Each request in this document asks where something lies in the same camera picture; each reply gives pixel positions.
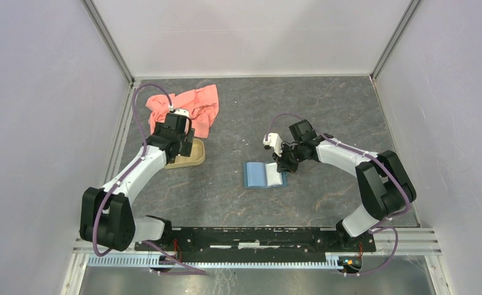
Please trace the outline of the blue card holder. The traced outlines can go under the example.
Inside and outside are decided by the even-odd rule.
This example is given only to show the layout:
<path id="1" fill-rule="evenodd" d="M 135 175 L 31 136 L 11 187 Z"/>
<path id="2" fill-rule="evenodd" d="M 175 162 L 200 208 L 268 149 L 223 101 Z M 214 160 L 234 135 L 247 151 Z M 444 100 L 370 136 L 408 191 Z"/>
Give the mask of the blue card holder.
<path id="1" fill-rule="evenodd" d="M 286 174 L 278 172 L 277 167 L 275 162 L 246 162 L 243 165 L 244 187 L 246 189 L 286 187 Z"/>

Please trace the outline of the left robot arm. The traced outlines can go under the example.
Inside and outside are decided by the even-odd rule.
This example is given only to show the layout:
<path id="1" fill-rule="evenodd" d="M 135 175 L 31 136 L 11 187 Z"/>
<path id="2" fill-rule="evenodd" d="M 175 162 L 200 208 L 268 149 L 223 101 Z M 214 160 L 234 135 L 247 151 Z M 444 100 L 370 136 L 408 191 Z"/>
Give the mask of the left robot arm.
<path id="1" fill-rule="evenodd" d="M 147 240 L 163 251 L 173 244 L 168 220 L 155 216 L 136 218 L 131 207 L 157 172 L 178 156 L 190 156 L 194 134 L 188 111 L 167 113 L 164 122 L 155 124 L 154 132 L 144 138 L 137 155 L 117 176 L 83 193 L 79 235 L 92 243 L 97 256 L 104 256 L 99 246 L 107 251 L 124 251 L 133 243 Z"/>

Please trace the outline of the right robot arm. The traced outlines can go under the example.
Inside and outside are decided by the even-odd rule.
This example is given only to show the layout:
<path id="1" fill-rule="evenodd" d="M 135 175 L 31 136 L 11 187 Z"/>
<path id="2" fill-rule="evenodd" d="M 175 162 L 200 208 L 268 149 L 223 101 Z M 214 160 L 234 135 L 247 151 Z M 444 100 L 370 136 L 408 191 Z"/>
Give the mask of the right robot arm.
<path id="1" fill-rule="evenodd" d="M 290 143 L 277 133 L 268 132 L 263 138 L 265 148 L 273 150 L 278 172 L 295 173 L 299 163 L 313 160 L 339 168 L 357 181 L 361 204 L 336 225 L 339 249 L 352 250 L 361 235 L 374 233 L 384 221 L 410 211 L 416 190 L 394 151 L 352 147 L 328 133 L 318 133 L 306 119 L 289 130 L 293 137 Z"/>

